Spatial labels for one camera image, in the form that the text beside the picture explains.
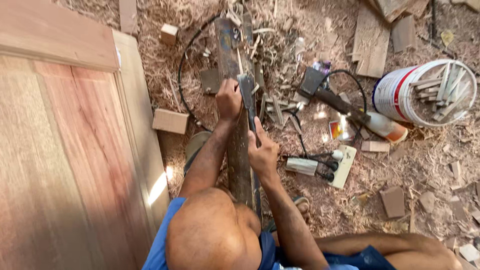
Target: plastic bottle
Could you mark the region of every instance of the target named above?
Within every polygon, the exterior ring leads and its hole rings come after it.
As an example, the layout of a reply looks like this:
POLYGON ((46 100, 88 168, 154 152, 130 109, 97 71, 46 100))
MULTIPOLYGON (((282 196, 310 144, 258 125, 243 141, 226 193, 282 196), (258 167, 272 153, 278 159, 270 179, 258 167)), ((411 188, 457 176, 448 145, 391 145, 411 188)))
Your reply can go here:
POLYGON ((367 114, 371 117, 367 127, 377 135, 390 141, 391 144, 397 144, 407 137, 408 129, 406 127, 382 114, 373 111, 368 111, 367 114))

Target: man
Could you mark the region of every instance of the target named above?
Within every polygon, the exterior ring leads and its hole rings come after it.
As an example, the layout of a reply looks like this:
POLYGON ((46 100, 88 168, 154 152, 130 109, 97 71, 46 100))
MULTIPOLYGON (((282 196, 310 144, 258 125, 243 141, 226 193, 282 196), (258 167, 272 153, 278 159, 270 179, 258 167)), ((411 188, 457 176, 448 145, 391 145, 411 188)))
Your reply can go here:
POLYGON ((215 189, 227 142, 238 123, 238 83, 224 80, 216 96, 218 124, 194 158, 179 197, 172 200, 144 270, 460 270, 440 242, 417 234, 367 233, 314 238, 283 188, 276 171, 278 145, 255 118, 249 132, 249 161, 267 195, 277 240, 261 232, 253 211, 215 189))

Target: power strip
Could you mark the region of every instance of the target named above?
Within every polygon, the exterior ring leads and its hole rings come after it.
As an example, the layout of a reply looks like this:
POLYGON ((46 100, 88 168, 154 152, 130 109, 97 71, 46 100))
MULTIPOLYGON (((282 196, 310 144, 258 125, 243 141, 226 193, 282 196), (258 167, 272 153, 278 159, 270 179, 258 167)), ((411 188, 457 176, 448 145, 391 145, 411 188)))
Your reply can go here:
POLYGON ((343 188, 345 181, 347 180, 348 173, 350 173, 350 168, 352 167, 357 150, 346 145, 340 145, 338 150, 342 151, 343 158, 338 163, 338 170, 333 173, 335 176, 333 182, 329 183, 329 185, 337 188, 343 188))

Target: sawdust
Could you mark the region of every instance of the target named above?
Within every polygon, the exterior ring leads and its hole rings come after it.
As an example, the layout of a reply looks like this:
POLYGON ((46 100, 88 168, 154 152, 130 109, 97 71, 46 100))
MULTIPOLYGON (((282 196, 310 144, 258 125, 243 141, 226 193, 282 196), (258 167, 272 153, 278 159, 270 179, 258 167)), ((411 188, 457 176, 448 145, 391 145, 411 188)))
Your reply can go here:
MULTIPOLYGON (((67 5, 67 8, 84 13, 91 12, 95 20, 118 29, 116 1, 76 0, 72 2, 75 4, 66 2, 70 5, 67 5)), ((217 0, 138 1, 139 51, 153 108, 178 110, 169 78, 176 90, 176 72, 184 47, 201 24, 226 6, 226 1, 217 0), (163 23, 180 28, 175 46, 167 46, 159 39, 159 31, 163 23)), ((480 71, 480 17, 464 6, 450 4, 438 4, 438 6, 438 35, 443 30, 450 29, 455 39, 449 45, 449 51, 457 52, 460 61, 475 71, 480 71)), ((299 83, 300 75, 307 66, 312 64, 314 58, 331 61, 332 69, 355 70, 349 54, 353 47, 357 1, 279 1, 276 18, 273 15, 272 0, 249 1, 247 7, 254 18, 254 29, 270 27, 276 30, 276 32, 261 34, 264 43, 257 51, 257 60, 264 64, 265 92, 283 100, 291 98, 293 89, 280 90, 280 86, 299 83), (282 27, 290 17, 294 19, 294 23, 289 33, 285 33, 282 27), (305 40, 303 59, 298 67, 294 55, 297 37, 303 37, 305 40)), ((428 25, 431 21, 429 12, 427 9, 416 20, 419 36, 428 37, 428 25)), ((436 37, 436 42, 439 42, 439 36, 436 37)), ((203 94, 200 88, 199 71, 216 67, 215 55, 215 31, 213 27, 209 27, 187 52, 188 59, 182 71, 185 99, 198 119, 208 128, 213 128, 215 125, 213 116, 215 100, 213 96, 203 94), (205 47, 212 51, 212 56, 207 58, 202 55, 205 47)), ((441 50, 431 47, 419 38, 416 50, 402 53, 394 54, 393 46, 390 44, 385 72, 440 58, 445 58, 441 50)), ((362 104, 361 95, 354 81, 341 74, 335 75, 332 80, 336 82, 339 92, 348 94, 352 104, 362 104)), ((360 78, 360 83, 365 89, 367 99, 370 99, 375 80, 360 78)), ((263 90, 259 90, 257 96, 261 97, 262 93, 263 90)), ((368 107, 372 110, 371 101, 368 101, 368 107)), ((410 129, 407 141, 392 147, 391 152, 393 153, 398 147, 404 147, 407 154, 392 161, 389 153, 357 152, 343 190, 328 186, 321 177, 286 172, 284 169, 286 161, 279 158, 278 171, 282 183, 290 195, 303 195, 310 200, 312 218, 309 221, 309 227, 314 235, 327 236, 373 231, 407 232, 409 213, 403 218, 388 220, 378 195, 379 190, 398 185, 404 190, 406 209, 410 209, 409 203, 425 191, 432 191, 437 197, 432 214, 424 213, 416 204, 414 215, 416 232, 439 240, 457 235, 460 244, 470 241, 473 236, 479 235, 478 225, 471 219, 468 223, 455 221, 448 202, 452 194, 455 194, 460 197, 466 210, 479 204, 478 198, 474 196, 473 187, 473 183, 479 180, 480 175, 478 168, 480 140, 476 138, 480 132, 478 109, 477 100, 470 114, 462 121, 445 128, 421 129, 404 123, 410 129), (450 148, 443 151, 446 145, 450 145, 450 148), (463 171, 460 180, 454 179, 448 169, 448 164, 457 160, 460 161, 463 171), (462 188, 452 192, 450 186, 454 185, 461 185, 462 188)), ((318 101, 312 101, 299 113, 305 146, 309 153, 327 152, 336 149, 340 144, 338 141, 324 142, 323 140, 323 135, 328 135, 328 119, 332 113, 334 112, 322 107, 318 101), (326 112, 325 118, 318 117, 321 111, 326 112)), ((272 139, 280 143, 281 154, 302 153, 298 135, 292 123, 287 123, 284 130, 280 131, 267 119, 265 127, 272 139)), ((198 131, 200 129, 191 123, 185 136, 160 132, 164 164, 174 171, 168 183, 172 197, 178 194, 183 179, 184 147, 188 139, 198 131)), ((381 140, 371 135, 372 140, 381 140)), ((220 182, 226 183, 225 170, 222 171, 220 182)), ((262 207, 264 222, 267 222, 272 216, 264 193, 262 193, 262 207)))

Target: plastic bucket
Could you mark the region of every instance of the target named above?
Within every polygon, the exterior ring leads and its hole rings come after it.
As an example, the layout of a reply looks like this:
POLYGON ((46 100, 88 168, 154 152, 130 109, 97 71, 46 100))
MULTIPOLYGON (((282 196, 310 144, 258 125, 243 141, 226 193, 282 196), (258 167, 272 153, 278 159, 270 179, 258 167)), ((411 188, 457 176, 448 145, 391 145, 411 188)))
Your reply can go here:
POLYGON ((372 103, 375 110, 391 119, 414 123, 424 127, 439 127, 457 121, 462 118, 472 107, 477 94, 477 82, 475 75, 462 62, 442 59, 432 61, 420 66, 408 67, 396 70, 384 75, 373 87, 372 103), (455 63, 465 70, 466 75, 472 79, 473 95, 470 97, 470 103, 462 113, 457 113, 456 117, 445 123, 435 123, 435 120, 422 119, 413 109, 412 97, 414 90, 410 83, 418 81, 426 72, 447 63, 455 63))

